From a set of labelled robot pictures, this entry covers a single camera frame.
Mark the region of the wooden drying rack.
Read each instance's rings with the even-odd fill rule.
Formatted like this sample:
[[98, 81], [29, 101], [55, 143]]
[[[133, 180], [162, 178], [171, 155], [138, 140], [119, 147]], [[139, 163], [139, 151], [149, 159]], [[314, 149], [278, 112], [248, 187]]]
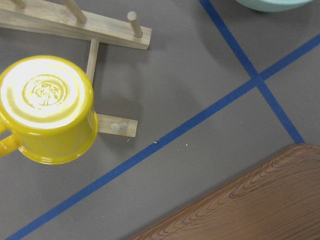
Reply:
[[90, 41], [86, 74], [94, 80], [100, 44], [139, 50], [150, 46], [152, 30], [140, 25], [136, 12], [127, 21], [81, 10], [74, 0], [2, 0], [0, 26], [25, 32]]

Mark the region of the wooden cutting board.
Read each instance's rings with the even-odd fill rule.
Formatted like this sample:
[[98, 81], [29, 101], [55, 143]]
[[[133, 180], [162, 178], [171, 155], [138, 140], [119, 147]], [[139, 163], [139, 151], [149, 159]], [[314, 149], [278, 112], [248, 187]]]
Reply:
[[320, 149], [296, 144], [137, 234], [137, 240], [317, 240]]

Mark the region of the yellow mug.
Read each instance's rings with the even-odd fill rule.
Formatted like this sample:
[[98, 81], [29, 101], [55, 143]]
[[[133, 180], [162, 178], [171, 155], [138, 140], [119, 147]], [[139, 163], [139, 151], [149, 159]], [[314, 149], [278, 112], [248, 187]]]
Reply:
[[59, 165], [94, 143], [98, 118], [92, 84], [74, 63], [57, 56], [19, 60], [0, 75], [0, 154], [16, 150], [41, 164]]

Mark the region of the green bowl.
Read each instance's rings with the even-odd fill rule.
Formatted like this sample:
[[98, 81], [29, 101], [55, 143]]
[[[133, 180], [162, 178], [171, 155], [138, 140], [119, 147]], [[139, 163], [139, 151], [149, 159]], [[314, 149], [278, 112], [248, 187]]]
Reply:
[[313, 0], [236, 0], [237, 3], [260, 12], [275, 13], [293, 10]]

